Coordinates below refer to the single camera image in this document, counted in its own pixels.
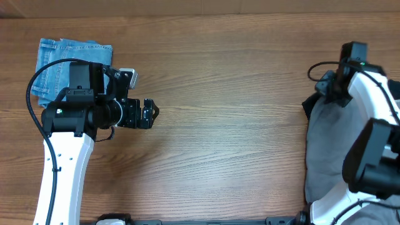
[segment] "black cable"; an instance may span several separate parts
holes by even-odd
[[[65,95],[66,95],[66,91],[67,91],[68,87],[64,87],[61,89],[61,91],[58,93],[56,99],[54,100],[55,102],[61,102]]]
[[[318,66],[321,66],[321,65],[333,65],[333,64],[339,65],[339,64],[341,64],[341,63],[342,63],[342,62],[336,62],[336,61],[319,62],[319,63],[317,63],[317,64],[311,66],[311,67],[308,69],[308,71],[307,71],[307,77],[308,77],[308,79],[310,79],[310,80],[312,80],[312,81],[316,81],[316,82],[319,82],[319,81],[328,81],[328,80],[330,80],[331,78],[325,78],[325,79],[315,79],[315,78],[312,78],[311,75],[310,75],[311,71],[312,71],[314,68],[316,68],[316,67],[318,67]]]
[[[50,62],[49,64],[43,66],[40,68],[32,77],[30,80],[29,84],[27,85],[26,89],[26,106],[27,110],[29,111],[36,127],[39,129],[40,133],[42,134],[47,146],[49,147],[50,155],[51,155],[51,161],[52,161],[52,189],[51,189],[51,197],[50,197],[50,203],[49,203],[49,211],[47,212],[47,218],[46,218],[46,225],[50,225],[51,221],[51,215],[53,213],[53,208],[54,208],[54,200],[56,198],[56,190],[57,190],[57,172],[58,172],[58,167],[57,167],[57,160],[56,160],[56,154],[54,153],[53,146],[51,145],[49,137],[47,137],[46,133],[44,132],[43,127],[40,125],[37,117],[35,116],[35,113],[33,111],[32,105],[31,105],[31,89],[33,82],[35,79],[47,68],[50,66],[53,66],[58,63],[63,63],[63,62],[82,62],[82,63],[88,63],[85,60],[81,59],[60,59],[56,60],[54,62]]]
[[[346,213],[348,213],[350,210],[352,210],[356,206],[360,206],[361,207],[364,203],[374,204],[374,205],[381,206],[381,207],[384,207],[384,208],[387,208],[387,209],[395,209],[395,210],[399,210],[400,209],[400,206],[391,206],[391,205],[384,204],[384,203],[381,203],[381,202],[360,200],[360,201],[350,205],[349,207],[347,207],[343,211],[341,211],[341,213],[339,213],[335,218],[333,218],[333,221],[332,221],[331,225],[335,225],[342,216],[344,216]]]
[[[108,140],[112,140],[112,139],[114,138],[114,135],[115,135],[115,129],[114,129],[114,127],[113,127],[113,126],[111,126],[111,134],[110,134],[110,136],[109,136],[109,137],[107,137],[107,138],[105,138],[105,139],[98,140],[98,141],[95,141],[95,142],[101,142],[101,141],[108,141]]]
[[[347,67],[349,67],[349,68],[351,68],[351,69],[354,69],[355,71],[357,71],[357,72],[359,72],[359,73],[362,73],[362,74],[365,75],[367,78],[369,78],[373,83],[375,83],[375,84],[380,88],[380,90],[382,91],[382,93],[383,93],[383,95],[384,95],[384,97],[385,97],[385,99],[386,99],[386,102],[387,102],[387,104],[389,105],[390,111],[392,112],[392,116],[393,116],[394,120],[397,122],[398,125],[400,125],[399,116],[398,116],[396,110],[394,109],[394,106],[393,106],[392,102],[390,101],[389,95],[387,94],[387,92],[385,91],[385,89],[382,87],[382,84],[381,84],[380,82],[378,82],[377,80],[375,80],[371,75],[369,75],[367,72],[365,72],[365,71],[362,70],[361,68],[358,68],[357,66],[354,66],[354,65],[352,65],[352,64],[348,64],[348,63],[343,62],[343,61],[341,61],[341,62],[326,61],[326,62],[320,62],[320,63],[317,63],[317,64],[311,66],[311,67],[308,69],[307,77],[308,77],[310,80],[316,81],[316,82],[319,82],[319,81],[328,81],[328,80],[330,80],[331,78],[327,78],[327,79],[314,79],[314,78],[312,78],[311,75],[310,75],[310,72],[311,72],[314,68],[316,68],[316,67],[318,67],[318,66],[320,66],[320,65],[327,65],[327,64],[336,64],[336,65],[341,65],[341,66],[342,66],[342,65],[343,65],[343,66],[347,66]]]
[[[106,66],[105,69],[103,69],[103,73],[109,78],[109,82],[107,85],[107,96],[105,98],[105,101],[112,101],[116,97],[116,91],[117,91],[117,84],[116,84],[116,78],[114,77],[114,74],[112,74],[112,70],[110,69],[110,66]],[[112,92],[109,93],[109,87],[112,85]]]

